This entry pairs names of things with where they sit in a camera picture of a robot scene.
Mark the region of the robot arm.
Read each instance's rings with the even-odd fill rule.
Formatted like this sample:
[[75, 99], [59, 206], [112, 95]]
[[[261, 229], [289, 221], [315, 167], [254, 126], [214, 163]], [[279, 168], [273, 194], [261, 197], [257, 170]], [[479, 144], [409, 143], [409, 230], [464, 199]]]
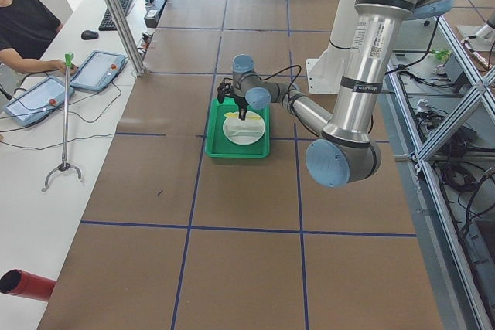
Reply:
[[238, 117], [247, 118], [248, 108], [263, 110], [270, 104], [281, 104], [307, 131], [317, 138], [329, 123], [332, 114], [307, 97], [295, 83], [278, 83], [261, 78], [254, 70], [251, 56], [240, 54], [233, 58], [232, 77], [217, 88], [217, 100], [231, 98], [237, 105]]
[[280, 103], [318, 135], [306, 150], [306, 167], [325, 187], [339, 187], [372, 176], [381, 152], [370, 138], [374, 106], [399, 28], [407, 19], [425, 19], [452, 8], [454, 0], [355, 0], [357, 21], [352, 30], [349, 59], [340, 78], [333, 112], [328, 112], [290, 83], [263, 80], [253, 59], [232, 62], [233, 92], [243, 117], [248, 106], [262, 109]]

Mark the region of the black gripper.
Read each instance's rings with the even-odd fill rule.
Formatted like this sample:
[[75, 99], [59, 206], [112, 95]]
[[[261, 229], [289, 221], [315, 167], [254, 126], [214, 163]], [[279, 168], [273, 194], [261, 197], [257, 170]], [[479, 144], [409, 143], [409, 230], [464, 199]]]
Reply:
[[217, 100], [220, 104], [222, 104], [226, 97], [229, 97], [234, 100], [234, 103], [238, 108], [239, 120], [247, 120], [247, 112], [248, 112], [248, 102], [245, 97], [238, 96], [234, 92], [232, 79], [229, 77], [224, 77], [220, 84], [217, 87]]

